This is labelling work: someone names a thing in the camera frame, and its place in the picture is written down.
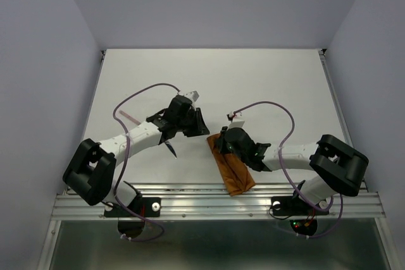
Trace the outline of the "orange brown cloth napkin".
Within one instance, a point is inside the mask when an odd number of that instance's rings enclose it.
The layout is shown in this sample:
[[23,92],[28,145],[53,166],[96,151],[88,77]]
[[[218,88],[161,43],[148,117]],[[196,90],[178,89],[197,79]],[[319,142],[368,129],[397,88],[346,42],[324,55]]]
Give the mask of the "orange brown cloth napkin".
[[229,196],[243,194],[256,185],[247,166],[234,154],[221,154],[215,147],[215,141],[219,139],[220,134],[214,134],[207,138],[208,146],[215,159],[223,183]]

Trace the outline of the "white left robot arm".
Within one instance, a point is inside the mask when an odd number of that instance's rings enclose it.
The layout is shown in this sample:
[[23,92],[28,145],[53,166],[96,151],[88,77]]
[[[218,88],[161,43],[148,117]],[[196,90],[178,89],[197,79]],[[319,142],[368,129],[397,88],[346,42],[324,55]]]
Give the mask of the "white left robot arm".
[[100,202],[119,204],[128,216],[140,211],[140,195],[128,183],[118,182],[115,169],[142,150],[172,139],[178,132],[186,137],[208,135],[201,109],[195,106],[196,91],[176,95],[166,109],[148,117],[122,135],[95,142],[83,140],[74,153],[63,181],[90,206]]

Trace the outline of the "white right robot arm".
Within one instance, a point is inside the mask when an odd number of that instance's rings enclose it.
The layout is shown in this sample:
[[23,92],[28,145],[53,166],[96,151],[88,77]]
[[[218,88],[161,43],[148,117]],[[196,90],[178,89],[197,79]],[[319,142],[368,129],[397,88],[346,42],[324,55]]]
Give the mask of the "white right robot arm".
[[316,143],[272,148],[256,143],[243,128],[223,127],[213,147],[234,168],[243,164],[257,172],[288,169],[311,170],[316,176],[293,185],[290,197],[277,197],[278,215],[300,215],[310,209],[326,214],[320,203],[335,194],[355,197],[359,193],[369,159],[333,135],[322,135]]

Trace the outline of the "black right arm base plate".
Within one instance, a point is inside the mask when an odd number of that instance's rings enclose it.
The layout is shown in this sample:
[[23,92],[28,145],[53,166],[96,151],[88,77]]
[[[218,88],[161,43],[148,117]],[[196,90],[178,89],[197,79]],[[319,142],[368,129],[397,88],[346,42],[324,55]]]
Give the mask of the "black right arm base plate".
[[296,194],[288,196],[273,196],[271,198],[270,213],[276,217],[287,216],[326,216],[329,211],[315,210],[305,201],[301,200]]

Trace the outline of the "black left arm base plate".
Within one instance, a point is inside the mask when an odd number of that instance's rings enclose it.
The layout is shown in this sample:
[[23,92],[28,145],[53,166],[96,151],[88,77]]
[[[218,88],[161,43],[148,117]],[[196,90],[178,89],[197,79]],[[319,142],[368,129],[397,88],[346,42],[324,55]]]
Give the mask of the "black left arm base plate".
[[[160,217],[161,198],[160,197],[142,197],[135,198],[128,206],[128,208],[145,218],[158,218]],[[118,204],[113,204],[111,210],[104,209],[104,217],[106,218],[133,218],[126,210],[122,209]]]

